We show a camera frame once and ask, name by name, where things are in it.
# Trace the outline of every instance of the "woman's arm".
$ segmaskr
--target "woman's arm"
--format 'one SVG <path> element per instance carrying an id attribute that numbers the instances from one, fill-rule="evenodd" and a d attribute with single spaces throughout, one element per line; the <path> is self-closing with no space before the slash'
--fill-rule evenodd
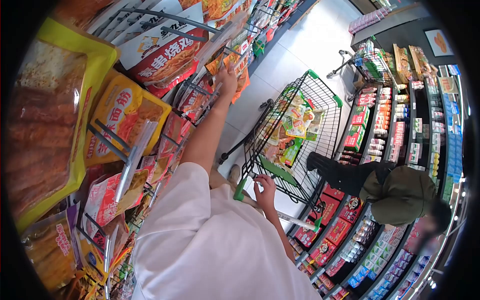
<path id="1" fill-rule="evenodd" d="M 276 185 L 273 182 L 273 179 L 268 177 L 267 175 L 261 174 L 255 178 L 255 185 L 253 186 L 253 191 L 255 192 L 255 197 L 257 199 L 258 205 L 263 209 L 265 213 L 265 217 L 267 218 L 270 223 L 275 226 L 275 229 L 282 240 L 283 248 L 285 249 L 285 254 L 287 257 L 295 263 L 295 258 L 293 257 L 292 246 L 288 242 L 288 238 L 283 231 L 282 224 L 280 224 L 280 219 L 278 218 L 278 214 L 276 213 L 276 209 L 274 206 L 274 197 L 275 197 L 275 190 Z M 258 188 L 257 182 L 261 183 L 264 187 L 263 192 L 260 192 Z"/>
<path id="2" fill-rule="evenodd" d="M 189 137 L 180 163 L 193 162 L 200 165 L 210 175 L 215 151 L 220 141 L 227 118 L 228 107 L 237 90 L 237 77 L 233 68 L 224 68 L 216 75 L 216 82 L 222 83 L 220 96 L 195 132 Z"/>

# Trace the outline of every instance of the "white tiled floor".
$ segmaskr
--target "white tiled floor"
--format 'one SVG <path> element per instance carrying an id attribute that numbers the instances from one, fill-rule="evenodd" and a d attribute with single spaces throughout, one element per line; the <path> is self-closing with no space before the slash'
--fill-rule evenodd
<path id="1" fill-rule="evenodd" d="M 220 157 L 248 134 L 262 113 L 258 108 L 263 102 L 268 98 L 275 100 L 288 83 L 308 69 L 314 70 L 342 99 L 341 134 L 351 107 L 347 97 L 353 92 L 353 69 L 347 66 L 332 79 L 327 79 L 326 75 L 342 64 L 343 58 L 338 53 L 339 50 L 353 53 L 348 24 L 360 16 L 361 13 L 348 0 L 321 0 L 302 21 L 288 30 L 255 73 L 250 74 L 250 85 L 242 92 L 236 104 L 230 107 L 216 156 Z M 218 171 L 227 177 L 234 163 L 241 166 L 244 161 L 243 147 L 240 147 L 219 166 Z M 254 198 L 251 183 L 249 179 L 245 189 Z M 285 194 L 277 191 L 275 207 L 297 217 L 303 205 L 293 203 Z M 285 229 L 289 226 L 288 223 L 282 225 Z"/>

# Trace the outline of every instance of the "small shopping cart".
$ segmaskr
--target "small shopping cart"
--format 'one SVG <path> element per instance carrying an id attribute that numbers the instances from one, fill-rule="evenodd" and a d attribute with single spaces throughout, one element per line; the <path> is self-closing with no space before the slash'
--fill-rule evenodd
<path id="1" fill-rule="evenodd" d="M 348 98 L 348 101 L 351 102 L 356 98 L 358 93 L 367 85 L 367 84 L 381 84 L 382 86 L 395 86 L 398 91 L 398 86 L 395 82 L 395 76 L 390 69 L 389 61 L 393 61 L 393 57 L 388 56 L 385 51 L 380 47 L 380 45 L 375 43 L 371 39 L 366 39 L 360 43 L 359 49 L 351 54 L 347 50 L 340 50 L 338 53 L 340 55 L 350 55 L 350 59 L 345 61 L 340 67 L 336 70 L 331 71 L 327 74 L 327 79 L 331 79 L 339 70 L 345 67 L 347 64 L 354 65 L 362 77 L 365 79 L 365 83 L 362 88 L 360 88 L 354 95 Z"/>
<path id="2" fill-rule="evenodd" d="M 299 91 L 315 109 L 325 110 L 325 114 L 316 140 L 303 141 L 290 172 L 287 172 L 266 159 L 262 149 Z M 221 164 L 235 149 L 244 145 L 245 163 L 242 166 L 241 181 L 236 194 L 241 193 L 248 176 L 266 174 L 274 179 L 277 189 L 287 194 L 293 202 L 301 202 L 317 212 L 321 211 L 321 208 L 315 206 L 321 193 L 321 178 L 317 172 L 307 170 L 307 157 L 310 152 L 317 152 L 332 158 L 336 148 L 342 105 L 340 98 L 312 70 L 308 70 L 302 77 L 288 84 L 276 101 L 269 99 L 263 103 L 261 108 L 266 109 L 250 133 L 220 159 Z"/>

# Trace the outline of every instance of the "person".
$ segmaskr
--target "person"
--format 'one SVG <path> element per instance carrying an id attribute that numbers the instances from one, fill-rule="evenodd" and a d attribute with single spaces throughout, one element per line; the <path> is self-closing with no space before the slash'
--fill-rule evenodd
<path id="1" fill-rule="evenodd" d="M 233 70 L 221 70 L 216 79 L 222 83 L 216 103 L 189 137 L 180 165 L 139 231 L 132 299 L 321 299 L 293 264 L 270 177 L 254 179 L 265 216 L 233 200 L 225 179 L 209 189 L 209 175 L 218 175 L 211 169 L 237 89 Z"/>
<path id="2" fill-rule="evenodd" d="M 423 218 L 422 231 L 428 238 L 448 228 L 450 205 L 436 197 L 435 184 L 425 171 L 396 167 L 393 162 L 343 165 L 316 152 L 309 154 L 306 164 L 332 188 L 371 203 L 373 217 L 386 228 L 411 224 L 417 218 Z"/>

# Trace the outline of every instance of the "beige shoe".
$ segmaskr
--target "beige shoe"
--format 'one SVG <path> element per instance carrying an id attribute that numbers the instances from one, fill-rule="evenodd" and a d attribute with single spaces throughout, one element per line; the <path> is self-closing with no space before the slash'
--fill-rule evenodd
<path id="1" fill-rule="evenodd" d="M 233 165 L 232 168 L 230 169 L 230 174 L 227 178 L 227 180 L 230 182 L 230 183 L 233 183 L 235 185 L 237 185 L 237 182 L 240 178 L 240 166 L 239 165 Z"/>

